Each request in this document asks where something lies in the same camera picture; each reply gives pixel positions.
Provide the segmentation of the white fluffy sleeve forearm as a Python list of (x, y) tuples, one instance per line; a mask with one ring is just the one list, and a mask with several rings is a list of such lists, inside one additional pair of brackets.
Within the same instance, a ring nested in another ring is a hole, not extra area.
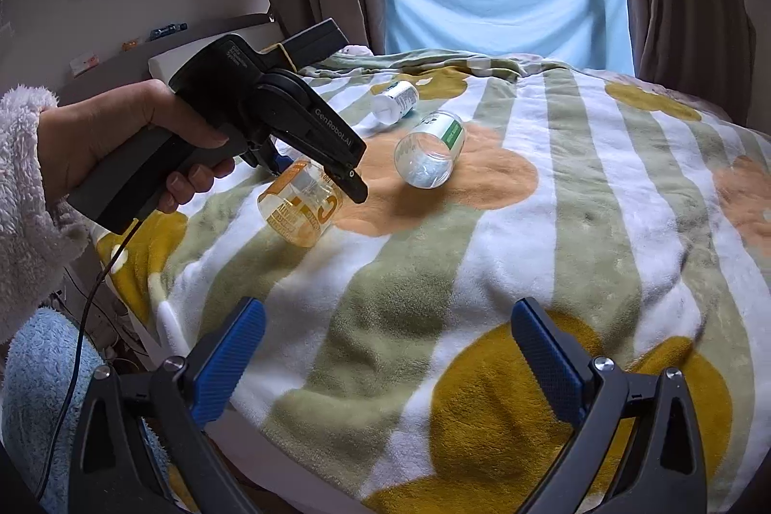
[(64, 267), (81, 256), (88, 231), (68, 203), (48, 206), (38, 159), (39, 115), (55, 108), (44, 87), (18, 86), (1, 97), (1, 340), (9, 341)]

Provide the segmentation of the person's left hand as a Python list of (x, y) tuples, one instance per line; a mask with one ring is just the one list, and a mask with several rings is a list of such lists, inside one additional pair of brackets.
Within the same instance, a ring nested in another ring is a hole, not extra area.
[(52, 208), (65, 199), (98, 160), (147, 125), (165, 128), (206, 150), (227, 142), (226, 134), (209, 127), (158, 79), (45, 109), (38, 122), (38, 162), (46, 205)]

